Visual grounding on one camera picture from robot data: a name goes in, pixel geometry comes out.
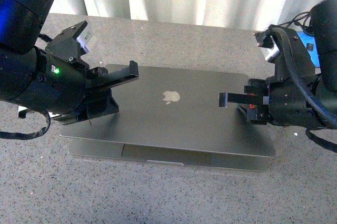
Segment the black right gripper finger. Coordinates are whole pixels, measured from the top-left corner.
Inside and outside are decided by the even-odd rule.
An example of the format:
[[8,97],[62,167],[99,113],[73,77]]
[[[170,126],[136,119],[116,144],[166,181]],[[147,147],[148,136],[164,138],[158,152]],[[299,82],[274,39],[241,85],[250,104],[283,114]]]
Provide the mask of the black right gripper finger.
[[235,93],[219,93],[219,107],[227,107],[228,103],[269,105],[269,96],[257,96]]
[[269,111],[266,105],[238,104],[237,108],[246,120],[254,125],[266,125],[269,121]]

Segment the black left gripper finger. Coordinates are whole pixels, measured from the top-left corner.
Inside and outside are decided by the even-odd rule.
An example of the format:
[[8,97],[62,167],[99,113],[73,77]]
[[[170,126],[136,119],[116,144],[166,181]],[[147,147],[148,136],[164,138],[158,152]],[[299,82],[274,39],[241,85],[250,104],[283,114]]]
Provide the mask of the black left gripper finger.
[[105,67],[95,67],[86,72],[87,89],[106,89],[124,83],[128,83],[139,78],[138,64],[131,60],[129,65],[117,71],[108,72]]
[[76,122],[100,118],[119,112],[119,106],[110,88],[94,91],[85,96],[76,108]]

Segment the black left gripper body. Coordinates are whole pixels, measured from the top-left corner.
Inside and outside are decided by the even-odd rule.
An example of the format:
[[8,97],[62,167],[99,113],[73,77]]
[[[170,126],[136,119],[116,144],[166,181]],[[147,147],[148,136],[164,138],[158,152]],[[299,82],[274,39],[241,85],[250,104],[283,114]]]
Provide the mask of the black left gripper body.
[[37,49],[35,110],[59,114],[63,125],[76,122],[76,108],[86,95],[105,89],[87,89],[87,68],[77,68],[52,53]]

